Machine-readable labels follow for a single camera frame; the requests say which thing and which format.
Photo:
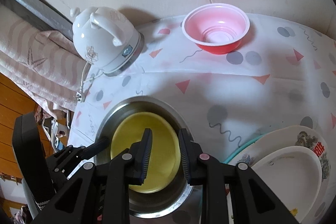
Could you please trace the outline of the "yellow plastic bowl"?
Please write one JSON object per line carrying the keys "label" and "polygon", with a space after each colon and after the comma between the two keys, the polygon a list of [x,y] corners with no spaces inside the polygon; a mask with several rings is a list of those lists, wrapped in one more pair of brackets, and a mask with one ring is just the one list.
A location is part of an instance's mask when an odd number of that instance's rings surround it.
{"label": "yellow plastic bowl", "polygon": [[131,185],[129,188],[149,194],[159,192],[173,181],[181,161],[177,134],[165,119],[150,112],[135,113],[124,119],[114,132],[110,157],[116,157],[140,141],[146,128],[151,129],[153,135],[147,176],[141,186]]}

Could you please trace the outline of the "teal round plate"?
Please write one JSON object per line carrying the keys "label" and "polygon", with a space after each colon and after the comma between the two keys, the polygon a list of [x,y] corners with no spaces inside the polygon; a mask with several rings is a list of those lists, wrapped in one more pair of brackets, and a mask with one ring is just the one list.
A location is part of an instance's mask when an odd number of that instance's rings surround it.
{"label": "teal round plate", "polygon": [[243,144],[241,147],[239,147],[238,149],[236,149],[231,155],[228,156],[227,159],[224,160],[224,164],[228,164],[236,155],[238,155],[242,150],[244,150],[245,148],[247,148],[248,146],[252,145],[253,143],[255,143],[256,141],[258,141],[261,137],[263,137],[264,134],[261,134],[257,137],[255,137],[254,139],[251,139],[250,141],[246,142],[245,144]]}

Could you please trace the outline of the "stainless steel bowl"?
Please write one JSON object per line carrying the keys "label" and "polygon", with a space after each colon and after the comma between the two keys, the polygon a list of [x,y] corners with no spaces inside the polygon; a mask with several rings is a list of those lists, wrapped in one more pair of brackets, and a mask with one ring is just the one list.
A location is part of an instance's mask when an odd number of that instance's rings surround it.
{"label": "stainless steel bowl", "polygon": [[185,179],[179,130],[189,130],[182,116],[169,104],[150,96],[119,102],[98,127],[95,141],[108,146],[94,157],[97,165],[125,152],[133,161],[135,180],[129,184],[132,216],[153,219],[179,209],[191,196],[193,186]]}

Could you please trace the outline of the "white plate with red characters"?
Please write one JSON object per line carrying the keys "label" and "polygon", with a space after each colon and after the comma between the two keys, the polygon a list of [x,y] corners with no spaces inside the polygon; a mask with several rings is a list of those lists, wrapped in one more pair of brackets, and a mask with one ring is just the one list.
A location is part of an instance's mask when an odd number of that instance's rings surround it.
{"label": "white plate with red characters", "polygon": [[252,167],[299,223],[313,223],[331,172],[319,133],[305,126],[270,132],[229,160],[239,162]]}

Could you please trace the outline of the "red plastic bowl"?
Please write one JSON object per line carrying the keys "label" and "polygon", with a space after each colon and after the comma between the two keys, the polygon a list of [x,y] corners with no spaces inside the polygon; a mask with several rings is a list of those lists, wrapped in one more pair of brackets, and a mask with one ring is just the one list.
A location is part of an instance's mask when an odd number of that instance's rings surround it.
{"label": "red plastic bowl", "polygon": [[247,14],[226,3],[202,5],[189,12],[182,22],[184,36],[200,49],[215,55],[236,50],[249,28]]}

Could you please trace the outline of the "white floral plate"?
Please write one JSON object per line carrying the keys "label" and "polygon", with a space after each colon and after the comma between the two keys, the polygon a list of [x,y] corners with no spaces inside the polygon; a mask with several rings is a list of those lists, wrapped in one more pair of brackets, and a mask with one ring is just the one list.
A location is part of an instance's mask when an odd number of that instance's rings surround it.
{"label": "white floral plate", "polygon": [[319,195],[322,168],[306,147],[290,146],[263,157],[252,169],[270,187],[298,222],[302,222]]}

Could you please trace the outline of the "pink striped cloth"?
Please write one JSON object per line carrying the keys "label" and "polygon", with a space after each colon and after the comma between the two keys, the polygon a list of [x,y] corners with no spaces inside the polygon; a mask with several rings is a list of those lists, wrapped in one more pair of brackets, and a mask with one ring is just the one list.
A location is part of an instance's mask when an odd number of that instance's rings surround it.
{"label": "pink striped cloth", "polygon": [[1,6],[1,73],[47,113],[74,111],[86,62],[58,31],[40,31]]}

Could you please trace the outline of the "white ceramic electric kettle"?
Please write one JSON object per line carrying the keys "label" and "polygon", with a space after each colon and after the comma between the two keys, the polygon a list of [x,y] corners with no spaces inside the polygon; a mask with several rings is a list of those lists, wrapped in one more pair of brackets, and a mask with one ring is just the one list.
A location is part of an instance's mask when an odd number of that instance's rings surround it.
{"label": "white ceramic electric kettle", "polygon": [[78,54],[107,76],[125,71],[143,50],[144,37],[121,12],[109,7],[70,10]]}

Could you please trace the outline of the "white patterned tablecloth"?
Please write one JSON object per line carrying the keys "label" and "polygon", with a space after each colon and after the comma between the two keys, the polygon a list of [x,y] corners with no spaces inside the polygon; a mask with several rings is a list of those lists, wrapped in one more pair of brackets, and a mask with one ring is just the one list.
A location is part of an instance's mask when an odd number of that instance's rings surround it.
{"label": "white patterned tablecloth", "polygon": [[69,143],[92,144],[108,111],[135,96],[173,107],[202,150],[222,162],[261,134],[305,126],[323,137],[331,165],[314,212],[319,223],[335,197],[335,40],[284,19],[249,19],[241,46],[225,55],[189,41],[180,16],[141,26],[145,46],[131,67],[115,77],[89,71]]}

